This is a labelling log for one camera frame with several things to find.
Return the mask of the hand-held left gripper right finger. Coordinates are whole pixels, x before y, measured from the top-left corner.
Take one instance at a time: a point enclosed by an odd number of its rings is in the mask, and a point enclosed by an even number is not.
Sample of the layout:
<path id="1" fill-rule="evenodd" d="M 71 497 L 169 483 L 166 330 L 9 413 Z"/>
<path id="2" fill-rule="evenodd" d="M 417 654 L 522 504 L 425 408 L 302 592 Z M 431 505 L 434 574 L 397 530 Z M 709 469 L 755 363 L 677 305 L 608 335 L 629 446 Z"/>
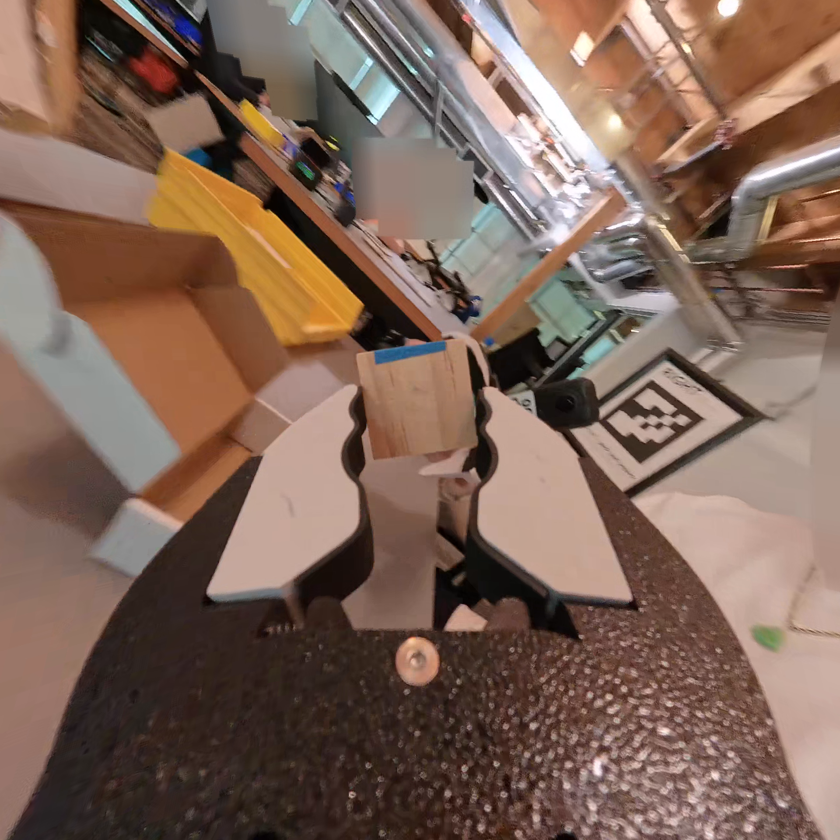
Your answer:
<path id="1" fill-rule="evenodd" d="M 476 405 L 479 478 L 467 561 L 490 600 L 520 585 L 538 602 L 629 606 L 634 600 L 585 477 L 559 432 L 487 386 Z"/>

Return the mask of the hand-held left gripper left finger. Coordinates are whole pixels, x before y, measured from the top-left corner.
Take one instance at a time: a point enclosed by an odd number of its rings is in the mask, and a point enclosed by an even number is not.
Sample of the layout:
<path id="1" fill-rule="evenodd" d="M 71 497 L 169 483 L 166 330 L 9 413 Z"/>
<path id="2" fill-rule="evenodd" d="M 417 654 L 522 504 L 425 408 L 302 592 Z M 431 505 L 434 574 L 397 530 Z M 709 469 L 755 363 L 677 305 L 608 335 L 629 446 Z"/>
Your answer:
<path id="1" fill-rule="evenodd" d="M 346 385 L 269 445 L 206 588 L 211 602 L 342 601 L 368 580 L 365 429 L 361 389 Z"/>

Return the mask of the wooden cube with blue tape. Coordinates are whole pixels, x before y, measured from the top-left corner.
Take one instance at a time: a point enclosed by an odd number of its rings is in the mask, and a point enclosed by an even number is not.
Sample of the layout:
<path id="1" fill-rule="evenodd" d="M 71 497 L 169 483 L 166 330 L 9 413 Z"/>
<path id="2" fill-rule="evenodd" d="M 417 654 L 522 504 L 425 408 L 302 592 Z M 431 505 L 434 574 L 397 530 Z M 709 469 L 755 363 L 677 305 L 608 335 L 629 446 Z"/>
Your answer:
<path id="1" fill-rule="evenodd" d="M 359 353 L 355 361 L 373 458 L 473 448 L 474 360 L 462 339 Z"/>

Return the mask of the white cardboard box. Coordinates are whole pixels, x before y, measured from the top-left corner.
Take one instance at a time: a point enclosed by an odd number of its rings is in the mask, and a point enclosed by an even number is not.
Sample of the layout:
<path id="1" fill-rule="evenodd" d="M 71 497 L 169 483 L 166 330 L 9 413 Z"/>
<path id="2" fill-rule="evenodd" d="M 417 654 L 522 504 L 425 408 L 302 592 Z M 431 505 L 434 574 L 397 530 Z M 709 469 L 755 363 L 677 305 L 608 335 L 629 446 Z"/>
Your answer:
<path id="1" fill-rule="evenodd" d="M 292 423 L 286 364 L 216 237 L 2 204 L 2 340 L 131 494 L 92 556 L 131 577 Z"/>

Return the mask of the yellow plastic bin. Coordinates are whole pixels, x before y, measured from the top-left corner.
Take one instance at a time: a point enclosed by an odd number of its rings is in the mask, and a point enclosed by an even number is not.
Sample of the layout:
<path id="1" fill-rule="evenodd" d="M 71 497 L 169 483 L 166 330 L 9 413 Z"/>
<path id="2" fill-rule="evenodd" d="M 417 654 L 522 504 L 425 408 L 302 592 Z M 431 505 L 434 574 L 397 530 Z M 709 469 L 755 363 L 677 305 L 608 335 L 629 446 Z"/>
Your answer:
<path id="1" fill-rule="evenodd" d="M 146 215 L 158 228 L 213 235 L 285 347 L 350 334 L 363 303 L 257 196 L 169 148 Z"/>

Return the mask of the wood-edged background desk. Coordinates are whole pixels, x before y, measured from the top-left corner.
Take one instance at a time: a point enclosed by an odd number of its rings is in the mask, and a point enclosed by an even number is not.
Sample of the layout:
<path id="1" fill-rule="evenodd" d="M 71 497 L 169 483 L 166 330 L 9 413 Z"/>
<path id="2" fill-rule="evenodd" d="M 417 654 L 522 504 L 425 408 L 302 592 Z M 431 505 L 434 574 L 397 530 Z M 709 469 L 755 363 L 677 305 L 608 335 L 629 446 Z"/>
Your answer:
<path id="1" fill-rule="evenodd" d="M 344 285 L 362 301 L 364 309 L 408 339 L 437 341 L 467 327 L 427 290 L 402 261 L 377 237 L 368 236 L 356 223 L 343 227 L 333 214 L 326 193 L 309 191 L 289 170 L 291 157 L 254 134 L 239 105 L 203 74 L 194 78 L 243 128 L 239 147 L 281 194 L 285 207 L 302 223 L 303 242 Z"/>

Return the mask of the black device green display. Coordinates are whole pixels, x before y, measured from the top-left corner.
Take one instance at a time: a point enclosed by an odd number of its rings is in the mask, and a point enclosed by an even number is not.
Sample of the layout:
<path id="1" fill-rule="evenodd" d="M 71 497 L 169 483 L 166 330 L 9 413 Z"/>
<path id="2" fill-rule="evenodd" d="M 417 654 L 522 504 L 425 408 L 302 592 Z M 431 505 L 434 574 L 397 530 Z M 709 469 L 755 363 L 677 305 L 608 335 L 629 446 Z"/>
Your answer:
<path id="1" fill-rule="evenodd" d="M 288 171 L 310 193 L 313 193 L 321 184 L 324 171 L 329 168 L 330 163 L 330 154 L 320 142 L 307 137 L 295 149 Z"/>

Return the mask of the silver ventilation duct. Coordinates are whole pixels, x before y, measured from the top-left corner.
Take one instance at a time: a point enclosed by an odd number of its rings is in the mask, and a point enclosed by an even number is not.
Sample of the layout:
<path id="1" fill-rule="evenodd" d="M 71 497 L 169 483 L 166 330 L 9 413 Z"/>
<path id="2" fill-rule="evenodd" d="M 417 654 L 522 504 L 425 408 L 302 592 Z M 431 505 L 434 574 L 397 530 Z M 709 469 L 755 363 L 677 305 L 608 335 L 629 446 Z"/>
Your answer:
<path id="1" fill-rule="evenodd" d="M 838 135 L 756 166 L 731 196 L 721 260 L 736 263 L 753 254 L 768 236 L 782 194 L 829 182 L 838 175 Z"/>

